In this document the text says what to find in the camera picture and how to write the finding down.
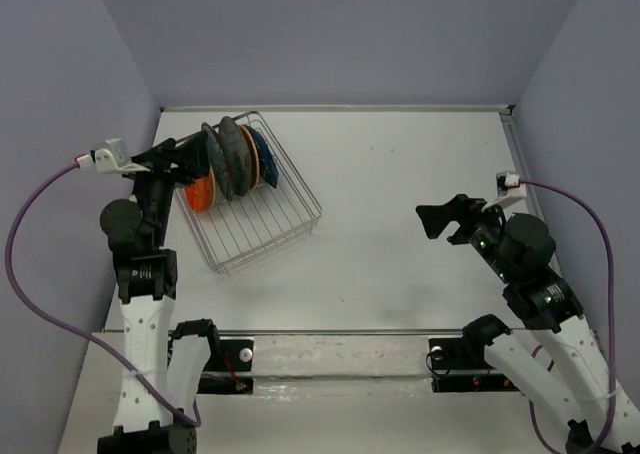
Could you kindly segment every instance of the white tabletop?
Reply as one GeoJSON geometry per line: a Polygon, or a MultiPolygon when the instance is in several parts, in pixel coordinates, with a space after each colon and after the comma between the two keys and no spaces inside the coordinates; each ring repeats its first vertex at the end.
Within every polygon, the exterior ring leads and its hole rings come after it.
{"type": "MultiPolygon", "coordinates": [[[[122,345],[120,333],[100,336],[122,345]]],[[[420,378],[427,345],[417,336],[258,337],[253,395],[198,396],[197,454],[546,452],[519,393],[434,394],[420,378]],[[270,379],[277,375],[314,379],[270,379]]],[[[59,454],[95,452],[97,439],[111,434],[121,372],[89,345],[59,454]]],[[[560,429],[545,422],[544,412],[538,418],[547,440],[562,450],[560,429]]]]}
{"type": "MultiPolygon", "coordinates": [[[[221,112],[165,112],[155,142],[221,112]]],[[[314,233],[229,275],[211,271],[177,206],[173,324],[220,329],[460,328],[486,313],[519,324],[502,284],[468,246],[429,241],[414,212],[455,194],[493,198],[514,161],[497,113],[267,112],[264,118],[323,207],[314,233]]],[[[519,210],[525,211],[524,203],[519,210]]],[[[107,329],[121,329],[117,304],[107,329]]]]}

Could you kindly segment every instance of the gray wall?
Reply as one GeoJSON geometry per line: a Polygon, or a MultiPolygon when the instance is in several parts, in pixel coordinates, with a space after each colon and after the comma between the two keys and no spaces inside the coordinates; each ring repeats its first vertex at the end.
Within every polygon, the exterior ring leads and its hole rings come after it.
{"type": "MultiPolygon", "coordinates": [[[[579,0],[531,79],[516,122],[532,177],[581,195],[609,228],[617,268],[620,379],[636,403],[640,335],[640,0],[579,0]]],[[[606,272],[592,221],[541,193],[564,274],[606,332],[606,272]]]]}
{"type": "MultiPolygon", "coordinates": [[[[0,0],[2,242],[45,177],[101,139],[124,137],[132,151],[150,145],[157,119],[101,0],[0,0]]],[[[43,308],[85,328],[99,325],[114,282],[98,216],[130,188],[75,172],[35,204],[15,264],[43,308]]],[[[2,272],[0,452],[53,453],[85,345],[27,311],[2,272]]]]}
{"type": "Polygon", "coordinates": [[[105,0],[161,105],[515,103],[575,0],[105,0]]]}

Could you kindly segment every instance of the cable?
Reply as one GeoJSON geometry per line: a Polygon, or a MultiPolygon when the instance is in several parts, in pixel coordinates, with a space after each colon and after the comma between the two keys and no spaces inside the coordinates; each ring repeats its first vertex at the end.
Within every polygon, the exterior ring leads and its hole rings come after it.
{"type": "Polygon", "coordinates": [[[51,314],[43,311],[31,299],[29,299],[29,297],[25,294],[25,292],[20,287],[20,284],[18,284],[18,280],[16,279],[16,275],[13,270],[13,244],[15,242],[16,234],[18,232],[18,227],[20,227],[20,223],[24,219],[24,216],[27,213],[27,210],[29,209],[29,207],[31,207],[34,201],[40,196],[40,194],[44,192],[44,190],[47,187],[49,187],[51,184],[53,184],[55,181],[60,179],[62,176],[64,176],[68,172],[71,172],[74,169],[78,169],[78,167],[79,166],[77,162],[74,162],[73,164],[65,167],[64,169],[56,172],[53,176],[51,176],[49,179],[43,182],[35,191],[33,191],[33,193],[27,198],[27,200],[24,202],[24,204],[18,211],[18,214],[16,214],[16,217],[13,220],[13,224],[11,224],[11,229],[9,229],[9,235],[7,236],[7,243],[4,249],[4,268],[7,271],[9,284],[15,291],[18,298],[22,301],[22,303],[25,306],[27,306],[29,310],[31,310],[31,312],[41,317],[45,321],[53,324],[54,326],[64,329],[65,331],[70,332],[71,334],[75,334],[76,336],[82,337],[83,339],[86,339],[87,341],[93,342],[94,344],[97,344],[98,346],[100,346],[102,349],[104,349],[113,357],[115,357],[118,361],[120,361],[120,363],[124,365],[129,371],[134,373],[138,381],[140,381],[140,383],[147,389],[147,391],[149,391],[149,394],[151,394],[151,396],[156,401],[158,401],[158,403],[162,407],[164,407],[167,411],[169,411],[171,414],[173,414],[177,419],[179,419],[183,423],[193,427],[200,427],[200,424],[201,424],[200,413],[198,412],[198,406],[196,405],[195,401],[193,403],[193,411],[194,411],[195,419],[191,419],[190,417],[186,416],[184,412],[172,406],[171,403],[167,399],[165,399],[163,395],[160,392],[158,392],[158,390],[146,379],[146,377],[144,377],[142,374],[138,372],[138,369],[136,368],[136,366],[134,366],[131,363],[131,361],[129,361],[122,354],[120,354],[114,347],[110,346],[108,343],[106,343],[99,337],[94,336],[90,332],[87,332],[83,329],[80,329],[79,327],[68,324],[58,319],[57,317],[54,317],[51,314]]]}
{"type": "Polygon", "coordinates": [[[431,359],[432,359],[432,362],[433,362],[433,356],[431,355],[431,353],[430,353],[430,352],[427,354],[427,357],[426,357],[426,359],[425,359],[425,364],[427,365],[427,369],[429,369],[429,372],[430,372],[431,374],[433,374],[435,377],[438,377],[438,378],[440,378],[440,377],[445,377],[445,376],[447,376],[447,375],[451,372],[451,369],[447,369],[447,371],[446,371],[444,374],[437,373],[437,372],[436,372],[436,371],[434,371],[434,370],[433,370],[433,368],[429,365],[429,358],[431,358],[431,359]]]}
{"type": "MultiPolygon", "coordinates": [[[[604,223],[596,214],[591,206],[589,206],[585,201],[580,199],[579,197],[571,194],[564,189],[559,187],[551,186],[549,184],[544,184],[542,182],[530,181],[527,179],[520,179],[520,184],[528,184],[530,186],[541,187],[542,189],[547,189],[549,191],[553,191],[557,194],[560,194],[568,199],[571,199],[573,202],[579,204],[584,210],[586,210],[591,218],[594,220],[596,225],[598,226],[598,230],[602,235],[602,241],[604,242],[604,248],[607,255],[607,326],[609,329],[609,383],[608,383],[608,391],[615,392],[616,390],[616,319],[615,319],[615,303],[614,303],[614,265],[613,265],[613,249],[611,248],[611,241],[609,239],[609,234],[607,233],[607,229],[604,226],[604,223]]],[[[534,350],[534,353],[537,354],[540,350],[540,346],[534,350]]],[[[561,454],[559,451],[553,449],[547,441],[542,437],[540,433],[540,428],[536,421],[535,411],[530,405],[531,411],[531,421],[533,423],[533,429],[536,433],[536,436],[542,443],[542,445],[553,454],[561,454]]],[[[611,426],[613,425],[613,419],[616,412],[616,396],[611,396],[609,398],[609,403],[607,406],[607,417],[605,419],[604,425],[602,426],[602,430],[598,437],[593,441],[587,449],[585,449],[581,454],[591,454],[595,452],[604,442],[604,440],[609,435],[611,431],[611,426]]]]}

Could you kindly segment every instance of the metal wire rack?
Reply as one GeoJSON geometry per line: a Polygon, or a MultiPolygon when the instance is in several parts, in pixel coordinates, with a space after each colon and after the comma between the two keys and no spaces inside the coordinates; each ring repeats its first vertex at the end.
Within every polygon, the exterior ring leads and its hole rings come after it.
{"type": "Polygon", "coordinates": [[[215,204],[199,214],[189,207],[182,189],[175,191],[180,211],[205,263],[218,273],[228,273],[311,233],[322,215],[320,203],[262,115],[250,111],[233,120],[262,134],[280,177],[275,189],[262,182],[246,196],[230,202],[217,196],[215,204]]]}

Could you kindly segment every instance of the purple cable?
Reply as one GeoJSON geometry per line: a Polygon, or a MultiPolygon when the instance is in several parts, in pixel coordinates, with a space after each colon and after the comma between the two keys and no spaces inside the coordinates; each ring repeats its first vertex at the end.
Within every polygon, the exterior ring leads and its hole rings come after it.
{"type": "MultiPolygon", "coordinates": [[[[616,319],[615,319],[615,305],[614,305],[614,269],[613,269],[613,249],[611,248],[611,241],[609,239],[609,234],[607,233],[607,229],[602,222],[602,219],[596,214],[591,206],[589,206],[585,201],[580,199],[579,197],[571,194],[564,189],[559,187],[550,186],[548,184],[544,184],[536,181],[529,181],[526,179],[520,179],[521,184],[528,184],[530,186],[541,187],[543,189],[547,189],[549,191],[553,191],[557,194],[560,194],[564,197],[571,199],[573,202],[579,204],[586,210],[591,218],[595,221],[598,226],[598,230],[602,235],[602,241],[604,242],[604,248],[607,254],[607,325],[609,329],[609,383],[608,390],[609,392],[615,392],[616,390],[616,319]]],[[[541,346],[538,346],[533,354],[538,353],[541,346]]],[[[531,412],[531,421],[533,423],[533,429],[536,433],[536,436],[542,443],[542,445],[553,454],[561,454],[560,452],[553,449],[547,441],[542,437],[540,432],[540,428],[536,421],[535,410],[533,408],[533,404],[530,403],[529,410],[531,412]]],[[[602,431],[598,434],[598,437],[593,441],[587,449],[585,449],[582,454],[590,454],[595,452],[598,449],[604,440],[609,435],[609,431],[611,431],[611,426],[613,425],[613,418],[616,412],[616,396],[609,397],[609,404],[607,406],[607,417],[605,419],[604,425],[602,426],[602,431]]]]}
{"type": "Polygon", "coordinates": [[[47,179],[44,183],[42,183],[42,185],[40,185],[40,187],[38,187],[29,196],[29,198],[25,201],[25,203],[22,205],[22,207],[18,211],[18,214],[16,214],[16,218],[13,220],[11,229],[9,229],[9,236],[7,237],[7,244],[4,249],[4,268],[7,271],[9,284],[11,284],[11,287],[16,292],[18,298],[22,301],[22,303],[25,306],[27,306],[34,314],[40,316],[42,319],[44,319],[47,322],[50,322],[54,326],[64,329],[67,332],[75,334],[76,336],[80,336],[86,339],[87,341],[93,342],[94,344],[97,344],[98,346],[100,346],[102,349],[104,349],[113,357],[115,357],[118,361],[120,361],[120,363],[122,363],[122,365],[124,365],[124,367],[126,367],[129,371],[136,373],[135,376],[138,379],[138,381],[140,381],[140,384],[142,384],[147,389],[147,391],[149,391],[149,394],[151,394],[153,398],[156,401],[158,401],[158,403],[162,407],[164,407],[167,411],[169,411],[171,414],[173,414],[177,419],[179,419],[183,423],[193,427],[200,427],[200,424],[201,424],[200,413],[198,412],[198,406],[196,405],[195,401],[193,403],[193,411],[195,414],[195,420],[194,420],[186,416],[181,410],[172,406],[171,403],[167,399],[165,399],[162,396],[162,394],[160,394],[160,392],[158,392],[158,390],[155,387],[153,387],[153,385],[142,374],[138,373],[138,369],[136,368],[136,366],[134,366],[126,357],[120,354],[116,349],[114,349],[112,346],[107,344],[102,339],[94,336],[90,332],[87,332],[76,326],[72,326],[71,324],[68,324],[62,321],[57,317],[54,317],[51,314],[46,313],[45,311],[40,309],[36,304],[34,304],[31,299],[29,299],[29,297],[24,293],[24,291],[20,287],[20,284],[18,284],[15,272],[13,271],[13,244],[16,240],[16,233],[18,232],[18,227],[20,227],[20,223],[24,219],[24,216],[27,213],[27,210],[29,209],[29,207],[31,207],[31,204],[33,204],[33,202],[38,198],[38,196],[40,196],[40,194],[42,194],[42,192],[47,187],[49,187],[51,184],[53,184],[55,181],[60,179],[62,176],[64,176],[68,172],[71,172],[74,169],[78,169],[78,168],[79,168],[78,164],[74,162],[70,166],[67,166],[61,171],[55,173],[53,176],[47,179]]]}

